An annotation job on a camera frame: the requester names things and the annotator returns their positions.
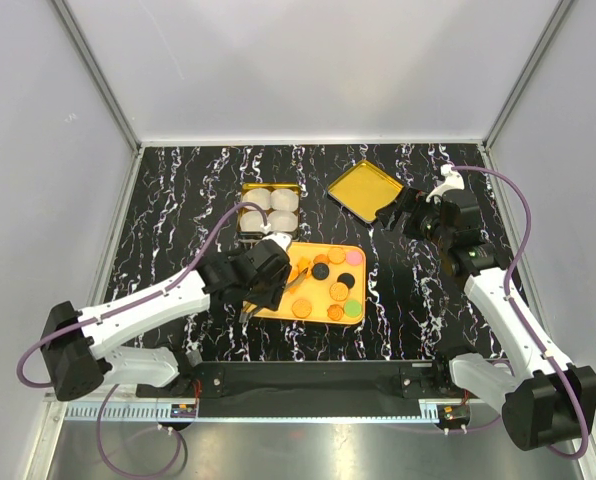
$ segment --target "black marble table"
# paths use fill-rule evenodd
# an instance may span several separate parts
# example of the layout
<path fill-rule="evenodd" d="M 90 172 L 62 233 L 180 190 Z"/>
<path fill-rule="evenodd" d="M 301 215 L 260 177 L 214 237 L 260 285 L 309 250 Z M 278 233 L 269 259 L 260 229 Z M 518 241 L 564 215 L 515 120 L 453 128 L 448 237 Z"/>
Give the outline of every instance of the black marble table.
<path fill-rule="evenodd" d="M 327 196 L 328 186 L 362 159 L 426 190 L 448 161 L 483 165 L 474 144 L 146 148 L 106 301 L 187 265 L 223 212 L 239 201 L 243 183 L 292 182 L 302 189 L 302 241 L 358 245 L 365 251 L 366 315 L 349 327 L 262 319 L 242 325 L 239 309 L 225 306 L 170 322 L 132 345 L 182 345 L 200 349 L 207 361 L 412 360 L 433 357 L 437 343 L 451 338 L 464 339 L 485 357 L 501 355 L 480 312 L 440 270 L 433 245 L 377 224 L 368 228 Z M 465 178 L 482 209 L 483 235 L 508 252 L 488 179 Z M 234 218 L 212 248 L 235 246 Z"/>

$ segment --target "empty yellow tray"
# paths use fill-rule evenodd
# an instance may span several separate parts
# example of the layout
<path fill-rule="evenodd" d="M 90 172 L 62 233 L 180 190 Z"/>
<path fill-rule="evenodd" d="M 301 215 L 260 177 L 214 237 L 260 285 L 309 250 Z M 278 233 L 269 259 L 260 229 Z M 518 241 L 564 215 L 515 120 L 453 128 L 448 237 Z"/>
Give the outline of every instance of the empty yellow tray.
<path fill-rule="evenodd" d="M 365 316 L 365 289 L 367 287 L 366 268 L 367 258 L 362 249 L 352 247 L 349 245 L 327 245 L 322 243 L 300 243 L 294 242 L 289 247 L 287 253 L 291 261 L 292 267 L 296 267 L 298 262 L 305 258 L 312 262 L 317 255 L 328 255 L 331 248 L 340 248 L 343 250 L 345 260 L 336 265 L 331 261 L 327 265 L 329 267 L 329 275 L 324 280 L 317 280 L 313 275 L 305 278 L 292 293 L 286 291 L 280 301 L 278 310 L 272 312 L 271 310 L 261 310 L 256 316 L 262 318 L 277 318 L 282 320 L 300 320 L 303 322 L 320 322 L 333 323 L 341 325 L 355 325 L 362 321 Z M 357 265 L 351 265 L 347 259 L 352 260 L 355 257 L 359 261 Z M 337 283 L 338 277 L 343 273 L 349 273 L 354 277 L 354 286 L 349 289 L 349 296 L 344 300 L 336 301 L 330 295 L 331 286 Z M 297 300 L 307 300 L 311 304 L 311 313 L 305 318 L 299 318 L 292 312 L 292 306 Z M 360 309 L 358 315 L 349 316 L 347 311 L 351 308 L 345 309 L 347 302 L 357 302 L 354 305 Z M 342 318 L 339 320 L 332 320 L 327 315 L 327 310 L 332 305 L 338 305 L 343 310 Z"/>
<path fill-rule="evenodd" d="M 402 185 L 378 167 L 362 160 L 329 186 L 328 193 L 365 223 L 376 220 L 376 210 L 390 204 Z"/>

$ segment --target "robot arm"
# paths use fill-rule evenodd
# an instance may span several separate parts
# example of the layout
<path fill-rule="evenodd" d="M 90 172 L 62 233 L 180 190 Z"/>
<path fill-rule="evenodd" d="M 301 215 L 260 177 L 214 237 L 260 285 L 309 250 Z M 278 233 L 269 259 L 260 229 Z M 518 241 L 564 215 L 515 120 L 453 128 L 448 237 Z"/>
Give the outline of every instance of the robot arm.
<path fill-rule="evenodd" d="M 546 357 L 551 357 L 576 394 L 591 431 L 596 409 L 596 374 L 578 368 L 549 338 L 517 290 L 505 295 L 507 264 L 481 238 L 482 220 L 475 195 L 464 190 L 462 178 L 443 167 L 446 181 L 430 194 L 403 188 L 388 206 L 376 212 L 385 228 L 393 230 L 408 214 L 404 234 L 428 240 L 438 247 L 443 270 L 481 311 L 500 341 L 512 372 L 505 371 L 469 346 L 439 350 L 436 378 L 442 388 L 465 389 L 502 415 L 514 443 L 523 450 L 580 438 L 581 426 L 563 382 Z M 547 352 L 538 348 L 513 310 L 513 298 Z"/>
<path fill-rule="evenodd" d="M 286 253 L 290 244 L 288 235 L 274 233 L 246 252 L 209 255 L 196 269 L 182 270 L 119 300 L 80 312 L 70 302 L 55 306 L 43 337 L 76 322 L 87 323 L 41 349 L 56 397 L 74 400 L 103 384 L 186 391 L 192 378 L 184 352 L 122 345 L 183 315 L 208 310 L 212 303 L 247 301 L 276 310 L 291 269 Z"/>

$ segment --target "black disc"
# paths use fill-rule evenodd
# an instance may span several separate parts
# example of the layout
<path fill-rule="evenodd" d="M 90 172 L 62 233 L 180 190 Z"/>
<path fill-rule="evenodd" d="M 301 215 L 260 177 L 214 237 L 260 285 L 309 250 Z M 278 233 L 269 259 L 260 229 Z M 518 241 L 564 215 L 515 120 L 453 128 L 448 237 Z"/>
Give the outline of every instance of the black disc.
<path fill-rule="evenodd" d="M 356 279 L 351 273 L 341 273 L 338 276 L 338 281 L 347 285 L 347 288 L 349 290 L 351 290 L 353 286 L 356 284 Z"/>
<path fill-rule="evenodd" d="M 311 274 L 316 280 L 324 280 L 329 276 L 329 267 L 324 263 L 317 263 L 311 269 Z"/>

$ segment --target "gray floor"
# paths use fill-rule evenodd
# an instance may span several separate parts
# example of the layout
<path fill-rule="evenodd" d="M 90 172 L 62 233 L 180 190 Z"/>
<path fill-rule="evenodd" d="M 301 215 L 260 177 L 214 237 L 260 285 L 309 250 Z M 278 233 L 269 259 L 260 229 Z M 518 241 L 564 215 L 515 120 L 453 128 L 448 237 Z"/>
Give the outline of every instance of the gray floor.
<path fill-rule="evenodd" d="M 478 417 L 486 421 L 482 414 Z M 106 450 L 112 452 L 144 424 L 106 423 Z M 434 429 L 427 425 L 407 428 Z M 541 449 L 521 452 L 502 425 L 444 437 L 416 434 L 387 425 L 195 424 L 184 432 L 188 460 L 166 478 L 239 479 L 558 479 L 582 478 L 576 463 Z M 164 466 L 174 441 L 162 433 L 145 435 L 118 450 L 112 460 L 135 474 Z M 54 457 L 52 480 L 120 478 L 100 463 L 95 425 L 66 422 Z"/>

